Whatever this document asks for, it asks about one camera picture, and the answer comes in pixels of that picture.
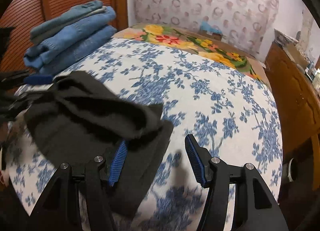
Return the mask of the colourful floral blanket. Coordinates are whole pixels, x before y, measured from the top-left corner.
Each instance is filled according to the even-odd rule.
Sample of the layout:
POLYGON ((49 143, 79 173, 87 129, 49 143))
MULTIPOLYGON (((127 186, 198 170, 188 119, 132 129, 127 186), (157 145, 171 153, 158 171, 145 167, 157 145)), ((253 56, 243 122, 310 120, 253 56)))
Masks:
POLYGON ((271 87, 263 66, 253 56, 239 48, 198 33, 172 26, 140 23, 117 32, 114 37, 187 51, 222 63, 271 87))

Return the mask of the blue floral white quilt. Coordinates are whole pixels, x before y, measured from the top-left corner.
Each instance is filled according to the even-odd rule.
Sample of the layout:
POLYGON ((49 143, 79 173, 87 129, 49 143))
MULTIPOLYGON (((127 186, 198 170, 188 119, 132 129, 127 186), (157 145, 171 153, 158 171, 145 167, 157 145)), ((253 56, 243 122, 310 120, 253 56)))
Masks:
POLYGON ((253 163, 278 196, 282 140, 276 103, 263 83, 189 52, 112 39, 73 64, 120 98, 163 104, 174 128, 167 151, 146 188, 131 184, 117 197, 120 209, 139 199, 134 230, 194 230, 205 192, 195 181, 184 150, 191 133, 199 145, 233 165, 253 163))

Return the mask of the black pants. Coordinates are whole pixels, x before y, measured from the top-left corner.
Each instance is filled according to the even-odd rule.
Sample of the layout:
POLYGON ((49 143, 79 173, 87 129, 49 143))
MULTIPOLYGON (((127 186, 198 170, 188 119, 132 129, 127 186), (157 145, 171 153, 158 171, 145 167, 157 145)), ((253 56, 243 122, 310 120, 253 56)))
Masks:
POLYGON ((55 79, 24 115, 40 152, 55 166, 87 163, 124 142, 127 156, 109 193, 112 211, 132 219, 170 142, 163 106, 121 100, 84 71, 55 79))

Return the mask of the cardboard box with blue cloth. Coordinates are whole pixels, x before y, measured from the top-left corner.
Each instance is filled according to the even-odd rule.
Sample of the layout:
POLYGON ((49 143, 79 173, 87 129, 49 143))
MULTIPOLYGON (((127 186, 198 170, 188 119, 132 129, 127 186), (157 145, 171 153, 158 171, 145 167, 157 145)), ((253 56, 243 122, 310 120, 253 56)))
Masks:
POLYGON ((202 21, 199 35, 220 41, 223 37, 222 31, 217 26, 211 26, 206 21, 202 21))

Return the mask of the open cardboard box on counter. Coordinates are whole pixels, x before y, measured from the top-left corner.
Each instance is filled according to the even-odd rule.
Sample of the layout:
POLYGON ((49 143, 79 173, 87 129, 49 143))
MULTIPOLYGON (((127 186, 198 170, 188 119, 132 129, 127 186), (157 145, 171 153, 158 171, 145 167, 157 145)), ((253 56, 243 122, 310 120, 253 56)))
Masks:
POLYGON ((289 43, 286 46, 286 50, 289 53, 289 57, 303 69, 306 69, 309 65, 309 62, 306 56, 298 49, 293 43, 289 43))

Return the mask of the wooden sideboard cabinet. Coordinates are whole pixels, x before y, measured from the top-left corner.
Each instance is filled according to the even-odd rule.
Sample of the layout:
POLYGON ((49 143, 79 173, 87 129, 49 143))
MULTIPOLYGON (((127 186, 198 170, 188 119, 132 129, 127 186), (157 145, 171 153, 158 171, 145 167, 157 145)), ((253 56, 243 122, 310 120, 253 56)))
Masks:
POLYGON ((273 42, 265 59, 281 125, 284 157, 319 134, 319 97, 296 64, 273 42))

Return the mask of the stack of folded jeans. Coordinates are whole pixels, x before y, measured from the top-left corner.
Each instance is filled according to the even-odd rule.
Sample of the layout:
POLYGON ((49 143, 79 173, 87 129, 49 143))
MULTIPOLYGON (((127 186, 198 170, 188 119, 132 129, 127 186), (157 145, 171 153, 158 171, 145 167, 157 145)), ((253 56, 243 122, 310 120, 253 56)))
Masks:
POLYGON ((24 54, 26 67, 40 74, 57 75, 104 45, 115 33, 111 6, 94 0, 71 7, 30 31, 33 46, 24 54))

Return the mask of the beige tied curtain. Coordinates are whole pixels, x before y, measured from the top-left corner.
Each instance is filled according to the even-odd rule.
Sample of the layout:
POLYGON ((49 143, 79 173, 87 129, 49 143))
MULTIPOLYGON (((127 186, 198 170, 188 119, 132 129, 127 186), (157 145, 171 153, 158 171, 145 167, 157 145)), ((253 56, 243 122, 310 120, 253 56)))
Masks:
POLYGON ((298 45, 314 64, 319 59, 319 26, 308 8, 303 10, 302 29, 298 45))

